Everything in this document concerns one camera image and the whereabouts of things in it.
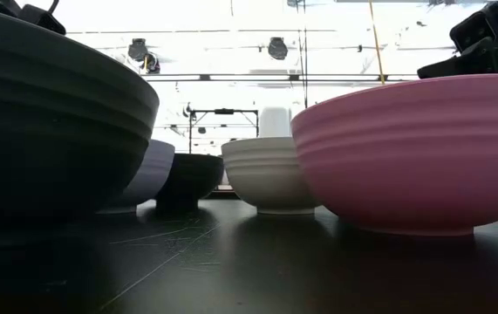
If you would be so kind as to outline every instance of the ceiling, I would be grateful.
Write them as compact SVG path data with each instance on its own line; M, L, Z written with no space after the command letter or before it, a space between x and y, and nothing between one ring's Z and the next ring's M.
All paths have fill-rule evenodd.
M18 1L42 8L50 0ZM379 60L369 5L366 1L307 0L305 7L288 0L60 0L55 17L65 25L67 37L125 62L133 38L145 38L161 64L158 79L185 78L188 74L379 74ZM481 9L482 1L429 5L427 1L374 1L384 74L415 74L417 69L454 54L448 33L457 23ZM271 58L266 50L271 37L281 37L289 48L285 60ZM259 109L287 106L304 109L338 95L371 88L379 82L150 82L160 95L154 138L188 149L188 119L194 109ZM209 114L193 133L194 150L218 154L223 141L254 137L246 117Z

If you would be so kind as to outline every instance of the cable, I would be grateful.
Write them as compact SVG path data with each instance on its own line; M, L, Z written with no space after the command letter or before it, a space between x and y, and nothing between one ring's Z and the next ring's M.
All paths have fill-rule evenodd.
M307 0L303 0L303 14L307 16ZM304 24L304 81L305 93L304 93L304 107L309 106L309 60L308 60L308 50L307 50L307 23L305 20Z
M372 13L372 0L369 0L369 9L371 10L371 20L372 20L372 32L374 34L374 44L377 49L377 59L379 60L379 71L380 71L380 82L382 85L385 84L385 74L382 72L382 60L380 59L380 48L379 48L379 38L377 36L377 27L374 23L374 14Z
M299 1L295 1L295 6L297 8L297 15L299 15ZM306 14L307 11L307 5L306 5L306 0L303 0L303 10L304 14ZM301 40L301 30L297 30L297 34L299 36L299 59L301 61L301 76L303 77L303 95L304 95L304 108L309 107L309 101L308 101L308 92L307 92L307 87L309 86L308 82L308 59L307 59L307 26L305 25L304 27L304 42L305 42L305 47L304 47L304 53L305 53L305 62L303 62L303 44Z
M51 7L49 8L49 10L47 12L53 14L53 12L57 8L57 6L58 6L58 0L53 0L53 4L51 4Z

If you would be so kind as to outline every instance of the bowl base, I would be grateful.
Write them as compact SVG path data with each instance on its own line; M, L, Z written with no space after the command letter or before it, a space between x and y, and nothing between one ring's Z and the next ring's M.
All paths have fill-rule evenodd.
M258 214L264 215L312 215L314 208L257 208Z
M464 229L390 229L390 228L368 228L358 226L364 231L383 233L400 236L470 236L474 233L473 228Z
M103 208L97 214L111 215L111 214L130 214L136 212L136 206L118 206L111 208Z

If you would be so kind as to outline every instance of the black bowl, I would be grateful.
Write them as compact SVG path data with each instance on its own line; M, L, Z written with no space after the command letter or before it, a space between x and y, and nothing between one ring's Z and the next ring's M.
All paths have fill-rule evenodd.
M198 208L223 177L223 159L202 154L175 154L167 181L156 196L157 210L183 212Z
M0 220L66 220L118 195L158 106L117 61L0 14Z

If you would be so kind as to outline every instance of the black table surface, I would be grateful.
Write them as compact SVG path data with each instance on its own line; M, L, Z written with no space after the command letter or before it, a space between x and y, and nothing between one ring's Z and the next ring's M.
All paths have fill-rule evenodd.
M498 313L498 222L412 238L201 201L0 235L0 313L480 312Z

